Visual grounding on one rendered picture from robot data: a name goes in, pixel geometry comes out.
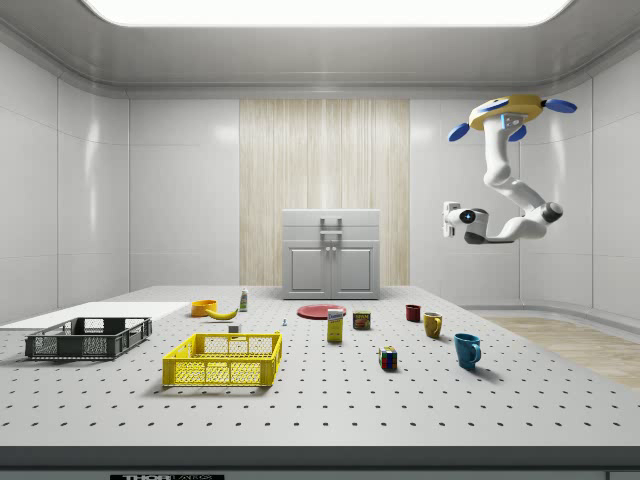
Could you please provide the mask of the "yellow and white box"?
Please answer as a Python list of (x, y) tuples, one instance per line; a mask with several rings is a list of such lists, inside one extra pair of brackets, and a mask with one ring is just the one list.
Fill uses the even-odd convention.
[(342, 341), (343, 319), (346, 310), (342, 307), (327, 310), (327, 341), (339, 343)]

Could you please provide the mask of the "blue mug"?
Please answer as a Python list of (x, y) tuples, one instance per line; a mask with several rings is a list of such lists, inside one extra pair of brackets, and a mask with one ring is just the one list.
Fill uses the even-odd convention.
[(466, 370), (473, 370), (481, 359), (480, 338), (469, 333), (457, 333), (454, 344), (459, 365)]

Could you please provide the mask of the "dark grey basket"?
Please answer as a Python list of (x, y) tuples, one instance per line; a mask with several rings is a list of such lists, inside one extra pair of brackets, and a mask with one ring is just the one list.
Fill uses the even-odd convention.
[(147, 339), (150, 317), (76, 317), (29, 334), (25, 355), (31, 359), (115, 359)]

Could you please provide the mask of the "red plate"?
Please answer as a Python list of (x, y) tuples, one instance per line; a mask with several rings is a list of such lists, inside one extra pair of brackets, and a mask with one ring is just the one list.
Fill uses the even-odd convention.
[(342, 315), (346, 314), (346, 308), (340, 305), (312, 304), (301, 306), (297, 310), (297, 315), (311, 320), (326, 320), (328, 318), (329, 310), (339, 310), (342, 312)]

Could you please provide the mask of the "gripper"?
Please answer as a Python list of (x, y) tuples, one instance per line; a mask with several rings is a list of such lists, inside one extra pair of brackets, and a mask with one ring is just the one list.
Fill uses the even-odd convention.
[(457, 202), (445, 201), (443, 204), (443, 236), (445, 238), (455, 235), (455, 227), (460, 224), (459, 215), (461, 205)]

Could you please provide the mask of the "drone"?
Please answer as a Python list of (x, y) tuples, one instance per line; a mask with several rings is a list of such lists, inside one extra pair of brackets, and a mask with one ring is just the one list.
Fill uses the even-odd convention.
[(519, 127), (509, 137), (509, 142), (515, 142), (526, 135), (525, 123), (538, 117), (544, 108), (560, 113), (574, 113), (577, 110), (577, 106), (571, 102), (560, 99), (543, 100), (533, 94), (499, 97), (475, 107), (470, 113), (469, 122), (462, 123), (452, 129), (448, 135), (448, 140), (459, 140), (470, 128), (483, 130), (483, 122), (487, 118), (498, 116), (501, 120), (502, 128), (507, 128), (511, 125)]

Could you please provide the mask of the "white cabinet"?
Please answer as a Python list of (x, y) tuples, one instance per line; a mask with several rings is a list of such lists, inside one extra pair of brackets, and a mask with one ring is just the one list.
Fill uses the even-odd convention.
[(285, 299), (377, 299), (378, 209), (284, 209)]

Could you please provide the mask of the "yellow basket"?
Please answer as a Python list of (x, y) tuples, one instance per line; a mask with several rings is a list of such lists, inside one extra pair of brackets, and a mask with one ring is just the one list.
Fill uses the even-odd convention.
[(165, 386), (270, 386), (282, 358), (278, 331), (195, 333), (163, 357)]

